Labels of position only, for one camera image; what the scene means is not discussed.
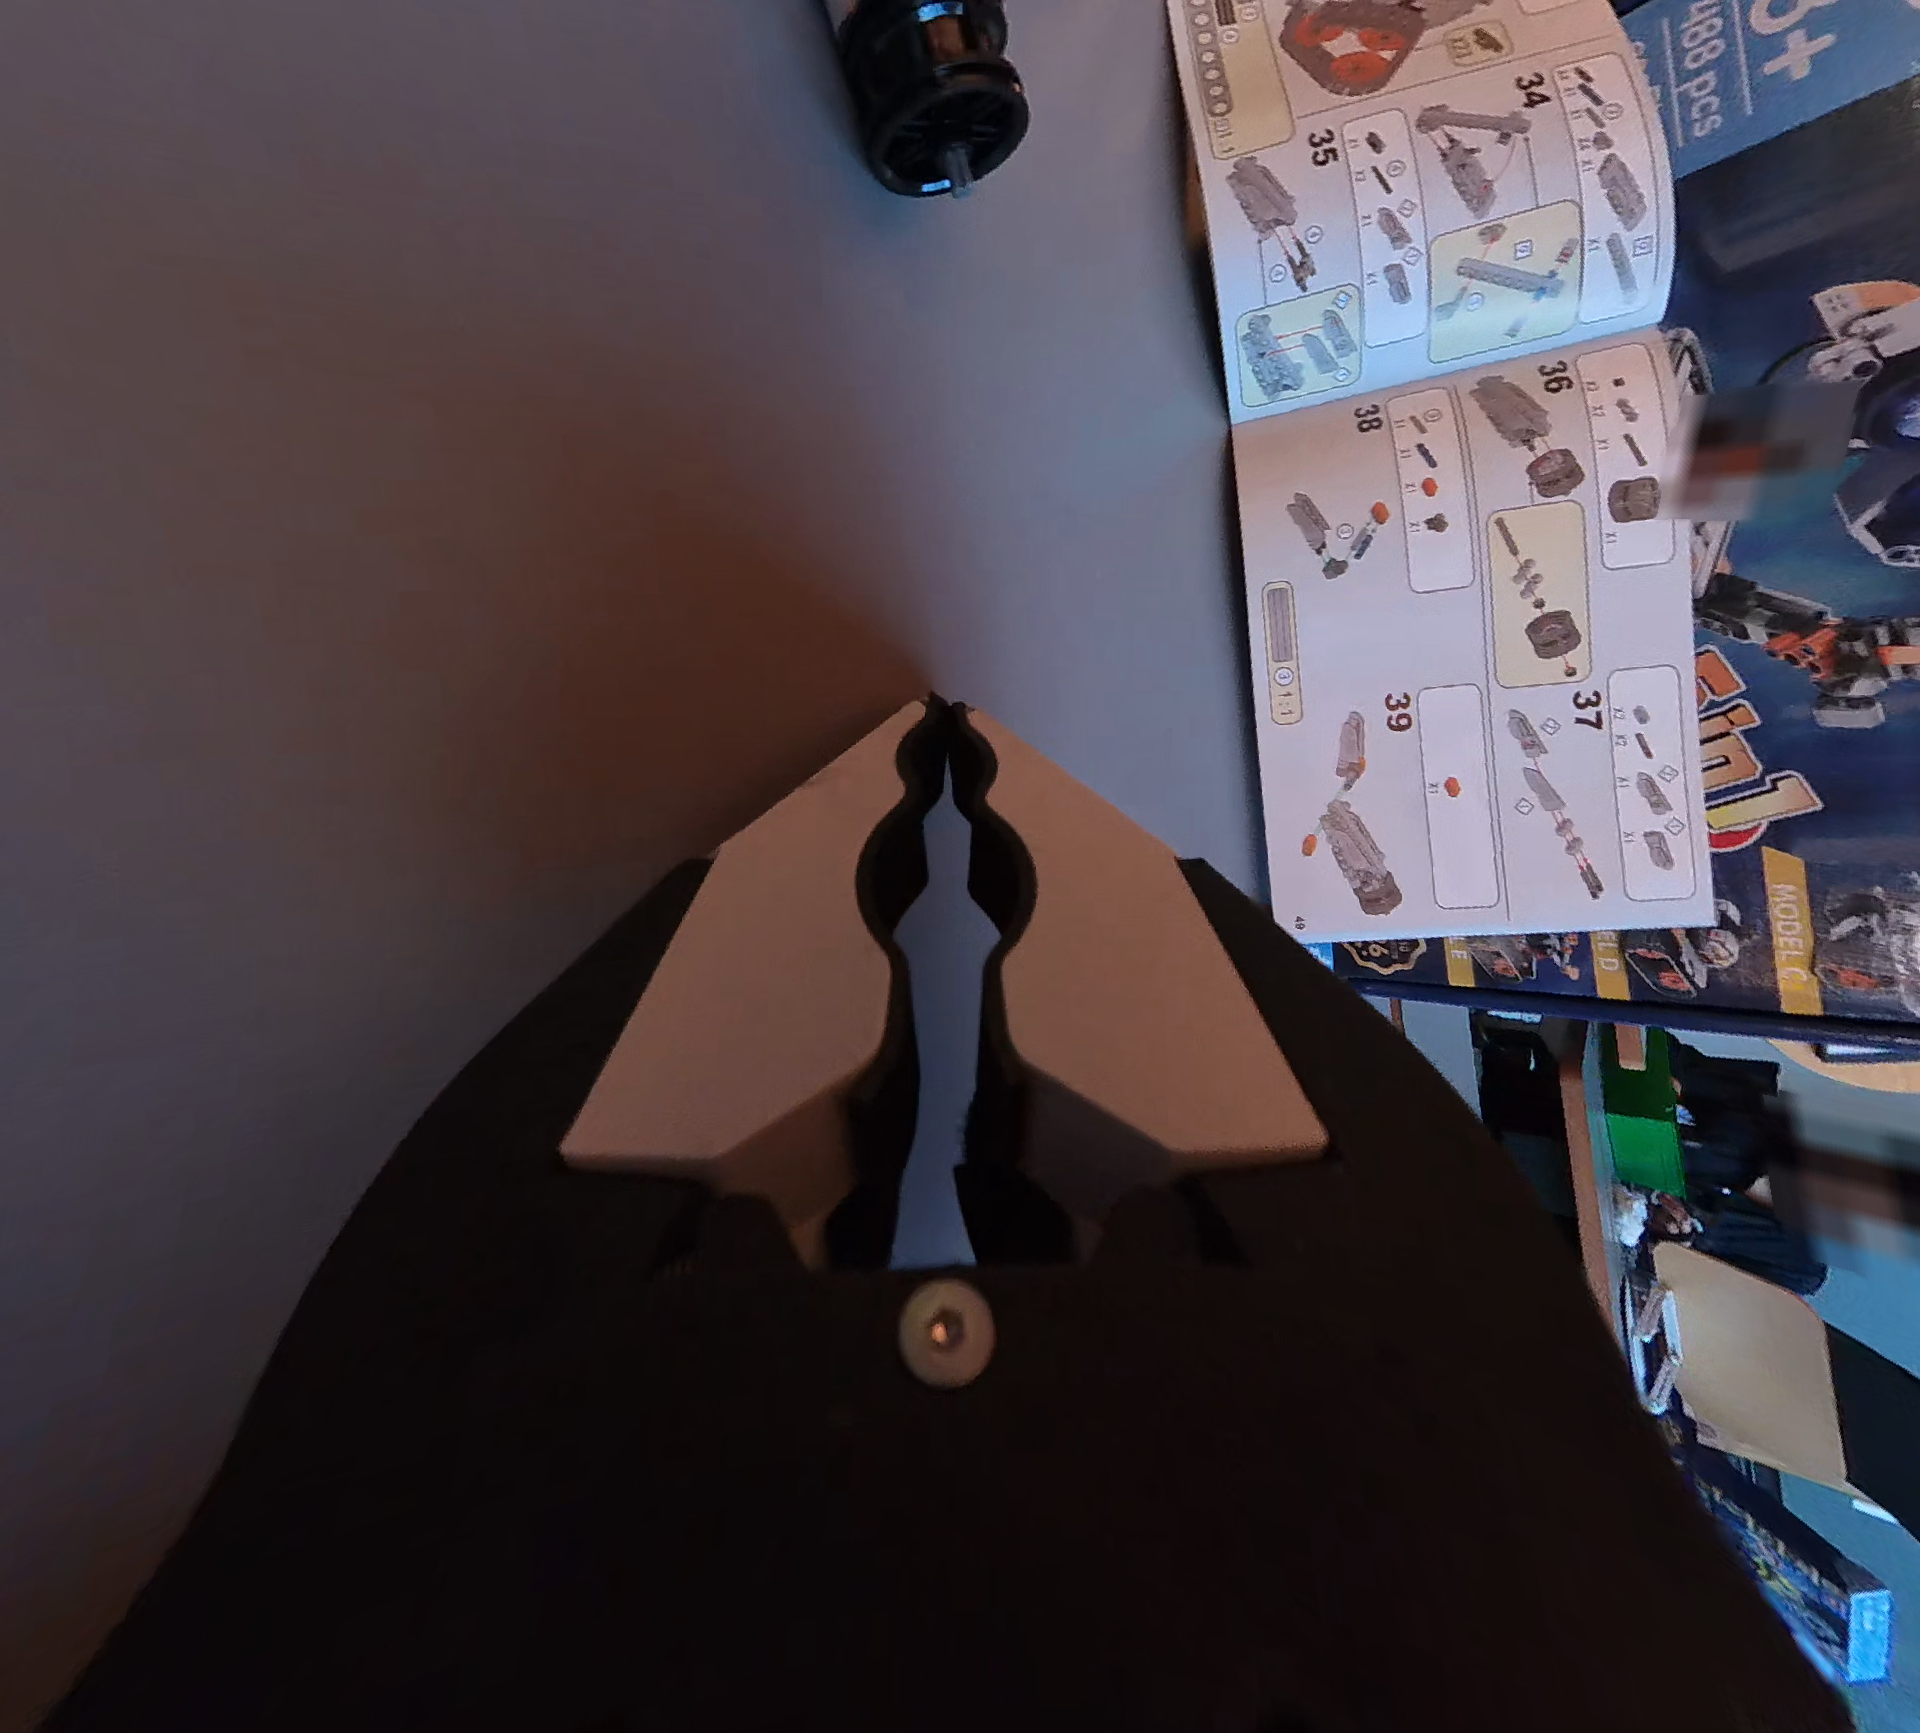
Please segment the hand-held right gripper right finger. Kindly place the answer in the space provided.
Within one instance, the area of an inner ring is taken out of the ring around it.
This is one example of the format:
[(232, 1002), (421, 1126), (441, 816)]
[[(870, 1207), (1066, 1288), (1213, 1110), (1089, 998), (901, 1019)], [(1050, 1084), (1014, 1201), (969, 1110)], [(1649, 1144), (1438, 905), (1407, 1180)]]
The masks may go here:
[(1071, 1263), (1134, 1193), (1330, 1154), (1162, 839), (979, 708), (954, 710), (954, 804), (995, 932), (954, 1169), (977, 1266)]

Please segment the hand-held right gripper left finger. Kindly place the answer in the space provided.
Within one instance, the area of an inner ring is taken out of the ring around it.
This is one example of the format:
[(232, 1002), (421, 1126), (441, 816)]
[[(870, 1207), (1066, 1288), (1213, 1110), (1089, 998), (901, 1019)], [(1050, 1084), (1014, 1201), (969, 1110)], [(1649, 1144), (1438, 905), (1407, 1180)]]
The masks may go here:
[(568, 1169), (763, 1201), (812, 1268), (887, 1263), (918, 1126), (900, 922), (948, 781), (905, 705), (707, 860), (560, 1145)]

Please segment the green box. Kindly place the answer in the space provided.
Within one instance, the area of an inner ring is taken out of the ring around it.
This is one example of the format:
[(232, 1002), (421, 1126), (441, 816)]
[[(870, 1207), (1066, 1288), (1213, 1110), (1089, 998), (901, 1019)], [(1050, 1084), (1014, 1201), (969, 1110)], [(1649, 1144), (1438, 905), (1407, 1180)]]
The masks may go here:
[(1596, 1072), (1614, 1177), (1626, 1188), (1681, 1197), (1681, 1099), (1672, 1077), (1667, 1034), (1647, 1027), (1597, 1027)]

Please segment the open building instruction booklet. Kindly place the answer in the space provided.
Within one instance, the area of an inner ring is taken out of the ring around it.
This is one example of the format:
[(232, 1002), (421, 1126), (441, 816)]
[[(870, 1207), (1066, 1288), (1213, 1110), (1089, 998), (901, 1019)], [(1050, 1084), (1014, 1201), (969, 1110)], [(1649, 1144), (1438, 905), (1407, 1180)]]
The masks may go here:
[(1272, 909), (1710, 926), (1667, 140), (1609, 0), (1163, 0)]

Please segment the beige cardboard piece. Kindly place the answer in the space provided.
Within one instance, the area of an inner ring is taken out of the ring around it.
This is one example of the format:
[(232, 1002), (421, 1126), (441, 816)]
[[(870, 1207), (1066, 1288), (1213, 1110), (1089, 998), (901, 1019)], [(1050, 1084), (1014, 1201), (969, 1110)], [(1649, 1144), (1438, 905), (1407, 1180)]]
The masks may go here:
[(1704, 1444), (1783, 1478), (1853, 1492), (1824, 1322), (1799, 1297), (1661, 1242), (1675, 1385)]

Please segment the small blue printed box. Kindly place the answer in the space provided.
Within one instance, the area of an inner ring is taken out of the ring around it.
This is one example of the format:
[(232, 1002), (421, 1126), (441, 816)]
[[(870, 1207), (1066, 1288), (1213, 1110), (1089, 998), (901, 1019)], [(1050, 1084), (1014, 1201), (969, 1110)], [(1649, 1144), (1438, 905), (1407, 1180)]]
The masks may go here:
[(1692, 1485), (1857, 1729), (1917, 1726), (1917, 1547), (1869, 1504), (1699, 1448)]

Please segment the blue toy robot box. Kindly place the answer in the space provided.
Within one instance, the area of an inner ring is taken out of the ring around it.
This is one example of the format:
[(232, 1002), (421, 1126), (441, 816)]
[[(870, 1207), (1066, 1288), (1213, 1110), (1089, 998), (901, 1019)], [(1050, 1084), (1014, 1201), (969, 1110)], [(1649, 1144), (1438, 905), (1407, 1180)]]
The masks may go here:
[(1848, 430), (1692, 526), (1708, 924), (1332, 948), (1353, 984), (1916, 1040), (1916, 5), (1615, 0), (1672, 136), (1681, 376)]

